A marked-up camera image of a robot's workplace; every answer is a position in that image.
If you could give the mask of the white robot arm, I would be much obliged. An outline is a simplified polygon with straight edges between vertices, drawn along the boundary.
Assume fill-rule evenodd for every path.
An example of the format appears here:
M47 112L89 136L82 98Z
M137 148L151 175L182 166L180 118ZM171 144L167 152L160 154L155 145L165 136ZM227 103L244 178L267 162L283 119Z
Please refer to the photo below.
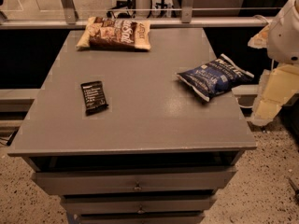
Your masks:
M288 0L248 46L267 48L268 57L278 62L277 68L263 72L250 116L254 125L264 126L299 91L299 0Z

